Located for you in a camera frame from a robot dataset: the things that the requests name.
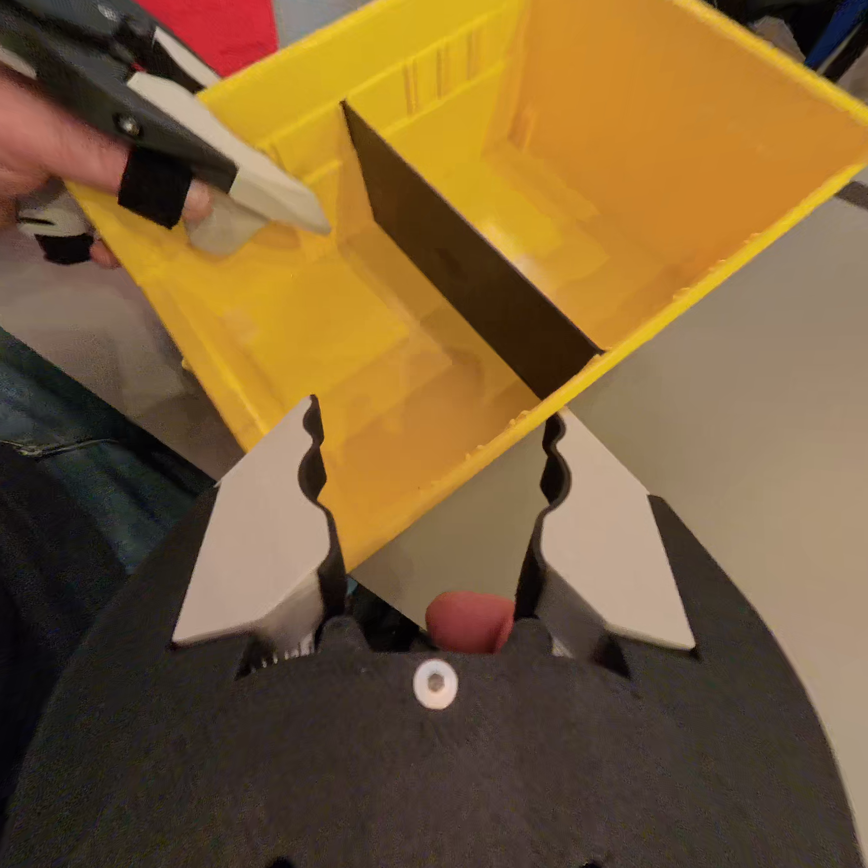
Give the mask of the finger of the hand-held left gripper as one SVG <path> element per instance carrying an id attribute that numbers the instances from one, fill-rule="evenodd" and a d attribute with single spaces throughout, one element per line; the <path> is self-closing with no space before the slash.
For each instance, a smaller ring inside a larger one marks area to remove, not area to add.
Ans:
<path id="1" fill-rule="evenodd" d="M 181 212 L 189 243 L 213 256 L 238 252 L 266 226 L 286 223 L 248 208 L 215 188 L 190 188 Z"/>
<path id="2" fill-rule="evenodd" d="M 236 174 L 226 194 L 233 200 L 287 226 L 322 235 L 331 232 L 316 194 L 235 136 L 196 96 L 144 72 L 132 75 L 128 86 L 230 159 Z"/>

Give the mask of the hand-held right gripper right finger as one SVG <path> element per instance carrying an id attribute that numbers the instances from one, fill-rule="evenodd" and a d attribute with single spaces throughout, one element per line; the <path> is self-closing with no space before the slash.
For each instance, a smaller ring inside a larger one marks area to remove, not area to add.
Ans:
<path id="1" fill-rule="evenodd" d="M 559 656 L 620 663 L 618 639 L 690 655 L 696 639 L 638 479 L 568 410 L 548 418 L 537 515 L 515 622 L 540 621 Z"/>

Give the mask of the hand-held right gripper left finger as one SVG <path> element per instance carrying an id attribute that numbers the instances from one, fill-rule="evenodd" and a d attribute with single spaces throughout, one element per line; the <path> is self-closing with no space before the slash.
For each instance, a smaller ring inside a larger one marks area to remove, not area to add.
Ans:
<path id="1" fill-rule="evenodd" d="M 312 652 L 344 609 L 346 569 L 331 511 L 320 402 L 305 396 L 216 486 L 174 645 L 252 637 Z"/>

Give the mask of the red plastic bin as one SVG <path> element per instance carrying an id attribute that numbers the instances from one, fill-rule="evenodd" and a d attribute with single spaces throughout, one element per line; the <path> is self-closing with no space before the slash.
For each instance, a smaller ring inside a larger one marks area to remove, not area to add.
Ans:
<path id="1" fill-rule="evenodd" d="M 278 51 L 271 1 L 140 1 L 220 76 Z"/>

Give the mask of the yellow plastic bin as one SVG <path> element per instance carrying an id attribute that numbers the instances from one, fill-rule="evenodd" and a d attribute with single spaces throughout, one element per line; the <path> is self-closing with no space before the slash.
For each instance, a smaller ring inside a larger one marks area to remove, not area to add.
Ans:
<path id="1" fill-rule="evenodd" d="M 701 2 L 372 2 L 201 99 L 330 234 L 214 257 L 71 191 L 246 450 L 319 398 L 350 569 L 866 167 L 866 107 Z M 342 101 L 602 355 L 537 398 L 374 222 Z"/>

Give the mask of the person's jeans leg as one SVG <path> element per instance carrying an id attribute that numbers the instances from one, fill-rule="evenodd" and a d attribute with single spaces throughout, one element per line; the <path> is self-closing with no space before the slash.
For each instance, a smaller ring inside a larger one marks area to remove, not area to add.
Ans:
<path id="1" fill-rule="evenodd" d="M 1 440 L 59 481 L 128 573 L 214 484 L 6 331 L 1 331 Z"/>

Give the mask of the black bin divider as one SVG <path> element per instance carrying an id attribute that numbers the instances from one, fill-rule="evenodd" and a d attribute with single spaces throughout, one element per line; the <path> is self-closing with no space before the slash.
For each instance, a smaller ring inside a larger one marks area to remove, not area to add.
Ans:
<path id="1" fill-rule="evenodd" d="M 602 355 L 361 114 L 341 107 L 374 222 L 537 398 Z"/>

